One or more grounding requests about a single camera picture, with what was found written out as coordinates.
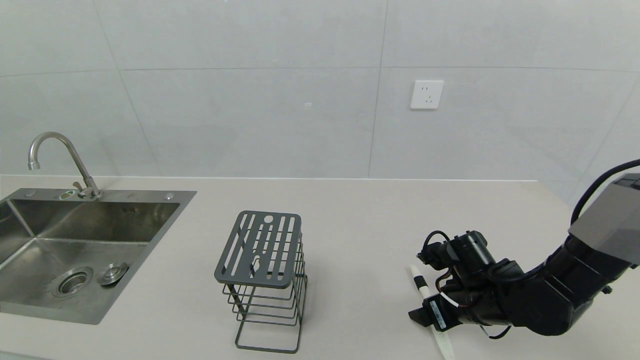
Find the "metal dish rack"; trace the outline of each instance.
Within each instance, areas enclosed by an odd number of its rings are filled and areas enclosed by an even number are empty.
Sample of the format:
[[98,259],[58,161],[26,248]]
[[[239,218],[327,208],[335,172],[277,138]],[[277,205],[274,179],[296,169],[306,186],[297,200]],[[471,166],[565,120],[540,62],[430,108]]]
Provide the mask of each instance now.
[[[296,214],[243,211],[238,215],[214,273],[240,322],[236,347],[286,354],[298,351],[307,295],[300,229]],[[297,327],[295,347],[242,345],[248,323]]]

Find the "wall outlet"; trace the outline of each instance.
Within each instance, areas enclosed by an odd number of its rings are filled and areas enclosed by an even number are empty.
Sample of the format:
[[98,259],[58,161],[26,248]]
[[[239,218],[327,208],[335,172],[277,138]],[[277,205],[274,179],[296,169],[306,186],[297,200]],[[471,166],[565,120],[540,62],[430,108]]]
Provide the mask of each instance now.
[[443,80],[416,80],[411,96],[411,109],[437,109],[443,87]]

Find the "kitchen counter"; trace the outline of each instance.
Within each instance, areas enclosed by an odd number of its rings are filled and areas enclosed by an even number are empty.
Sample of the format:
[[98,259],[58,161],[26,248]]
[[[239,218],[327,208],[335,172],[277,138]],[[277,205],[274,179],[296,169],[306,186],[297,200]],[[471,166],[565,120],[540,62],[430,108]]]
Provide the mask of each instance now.
[[[2,176],[0,193],[71,188],[78,177]],[[0,350],[48,359],[273,359],[238,350],[238,323],[214,277],[237,214],[300,214],[308,300],[297,359],[440,359],[429,329],[407,311],[420,296],[408,273],[435,229],[481,231],[496,260],[524,270],[564,240],[570,209],[537,182],[98,177],[107,189],[198,193],[99,325],[0,313]],[[599,295],[565,335],[512,329],[489,340],[478,326],[449,331],[458,359],[635,359],[640,270]],[[488,331],[494,334],[502,328]]]

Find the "faucet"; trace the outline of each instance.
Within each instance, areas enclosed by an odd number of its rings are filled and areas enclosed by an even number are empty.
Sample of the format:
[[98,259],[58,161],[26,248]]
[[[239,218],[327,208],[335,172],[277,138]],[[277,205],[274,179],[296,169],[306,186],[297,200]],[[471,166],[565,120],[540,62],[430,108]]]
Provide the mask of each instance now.
[[86,167],[84,167],[84,164],[82,160],[80,160],[80,155],[78,155],[78,152],[74,147],[74,144],[72,144],[71,140],[69,140],[66,136],[62,135],[61,133],[48,131],[46,133],[42,133],[36,136],[36,138],[33,139],[33,142],[31,143],[31,147],[29,148],[29,170],[38,170],[40,168],[40,163],[38,162],[38,150],[40,149],[40,144],[42,144],[42,142],[44,142],[44,140],[48,138],[58,139],[63,144],[65,144],[65,146],[67,147],[67,150],[69,150],[69,154],[71,154],[71,157],[74,159],[74,162],[78,167],[78,170],[80,170],[80,174],[82,174],[82,178],[84,180],[86,188],[82,189],[82,186],[80,186],[80,184],[77,181],[74,182],[74,186],[80,191],[78,193],[78,197],[85,198],[89,196],[90,199],[97,199],[100,196],[102,196],[102,191],[98,189],[98,186],[95,184],[95,181],[93,180],[91,175],[89,175],[89,172],[86,170]]

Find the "drain strainer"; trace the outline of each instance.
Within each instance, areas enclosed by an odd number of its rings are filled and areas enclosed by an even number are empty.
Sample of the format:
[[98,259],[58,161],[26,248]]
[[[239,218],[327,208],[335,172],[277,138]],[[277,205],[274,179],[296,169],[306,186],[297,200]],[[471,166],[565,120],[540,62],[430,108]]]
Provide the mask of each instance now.
[[54,288],[51,293],[55,297],[75,294],[89,283],[92,276],[93,270],[88,266],[71,269],[53,281]]
[[127,265],[127,263],[109,264],[103,271],[98,273],[96,281],[102,286],[111,285],[120,280],[128,269],[129,265]]

